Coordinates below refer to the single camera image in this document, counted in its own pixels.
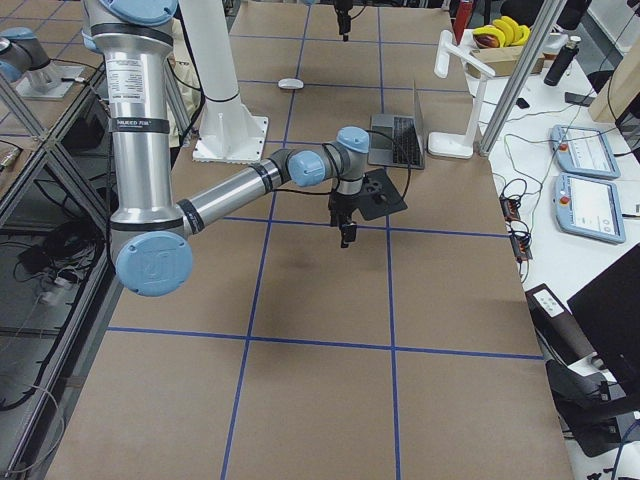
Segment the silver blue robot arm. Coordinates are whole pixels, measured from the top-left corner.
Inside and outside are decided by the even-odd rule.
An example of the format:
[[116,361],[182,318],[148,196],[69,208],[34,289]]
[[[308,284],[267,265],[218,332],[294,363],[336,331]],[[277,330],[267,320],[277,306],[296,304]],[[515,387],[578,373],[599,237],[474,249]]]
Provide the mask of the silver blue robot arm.
[[[177,1],[85,1],[83,15],[83,40],[94,52],[100,49],[93,34],[102,24],[109,32],[166,36],[170,22],[182,18]],[[44,50],[33,30],[26,27],[1,32],[1,75],[10,83],[25,78],[37,96],[48,94],[63,82],[62,70]]]
[[[193,269],[191,236],[245,205],[294,183],[330,182],[345,242],[370,149],[361,128],[340,129],[313,149],[264,152],[269,121],[244,104],[223,5],[218,1],[87,1],[87,38],[103,56],[119,206],[110,218],[111,255],[120,283],[158,297],[180,288]],[[198,76],[203,109],[192,160],[231,176],[177,199],[172,190],[166,69],[180,20]]]

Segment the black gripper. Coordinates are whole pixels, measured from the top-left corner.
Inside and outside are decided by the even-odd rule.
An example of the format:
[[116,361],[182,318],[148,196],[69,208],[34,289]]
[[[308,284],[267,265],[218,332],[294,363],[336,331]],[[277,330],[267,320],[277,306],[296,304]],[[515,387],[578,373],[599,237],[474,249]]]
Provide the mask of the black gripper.
[[334,0],[333,1],[334,12],[336,13],[339,35],[343,41],[349,40],[349,34],[351,32],[351,10],[353,9],[352,0]]
[[352,214],[358,208],[358,204],[358,194],[345,195],[340,192],[331,192],[329,195],[330,225],[339,227],[341,248],[348,248],[356,241],[358,226],[353,222]]

